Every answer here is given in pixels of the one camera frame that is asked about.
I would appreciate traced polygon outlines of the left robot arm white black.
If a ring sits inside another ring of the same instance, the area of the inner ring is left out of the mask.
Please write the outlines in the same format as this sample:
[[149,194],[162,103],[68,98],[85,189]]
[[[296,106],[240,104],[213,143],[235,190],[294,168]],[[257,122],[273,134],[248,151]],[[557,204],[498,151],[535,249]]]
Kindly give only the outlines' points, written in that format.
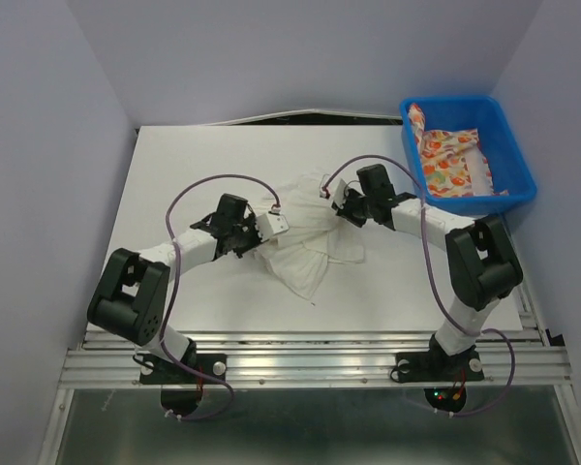
[[247,200],[224,194],[215,211],[170,241],[139,252],[116,249],[89,303],[88,322],[162,359],[174,381],[189,380],[197,373],[197,345],[170,327],[166,301],[176,299],[187,271],[263,244],[271,237],[269,219]]

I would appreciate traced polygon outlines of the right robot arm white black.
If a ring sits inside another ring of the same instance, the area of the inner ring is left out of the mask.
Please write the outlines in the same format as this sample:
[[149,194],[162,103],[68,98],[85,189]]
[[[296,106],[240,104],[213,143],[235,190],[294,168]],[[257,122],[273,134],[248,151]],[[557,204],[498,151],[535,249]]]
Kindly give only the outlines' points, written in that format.
[[397,383],[448,381],[463,374],[482,379],[475,343],[495,307],[523,280],[523,271],[496,216],[460,216],[429,205],[423,198],[394,190],[380,164],[357,172],[360,187],[340,181],[330,195],[337,216],[361,228],[373,221],[394,232],[418,237],[446,254],[453,290],[450,305],[440,303],[442,326],[424,352],[399,353],[391,371]]

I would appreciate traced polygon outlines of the orange floral patterned skirt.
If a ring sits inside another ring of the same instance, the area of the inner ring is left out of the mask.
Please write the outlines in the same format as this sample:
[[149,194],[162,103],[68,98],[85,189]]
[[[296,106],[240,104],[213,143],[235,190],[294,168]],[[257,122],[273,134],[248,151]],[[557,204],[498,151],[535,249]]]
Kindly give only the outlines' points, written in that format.
[[494,189],[493,174],[480,148],[477,128],[428,130],[426,116],[412,103],[408,110],[413,140],[428,192],[437,198],[507,196]]

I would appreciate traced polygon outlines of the white ruffled skirt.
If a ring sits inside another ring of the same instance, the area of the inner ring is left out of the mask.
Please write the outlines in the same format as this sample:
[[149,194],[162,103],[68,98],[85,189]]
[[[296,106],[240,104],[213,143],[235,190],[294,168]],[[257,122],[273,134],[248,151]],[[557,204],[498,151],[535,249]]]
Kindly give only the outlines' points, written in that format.
[[276,188],[289,229],[258,247],[255,257],[296,295],[309,300],[330,264],[361,264],[360,231],[338,217],[320,196],[327,174],[304,173]]

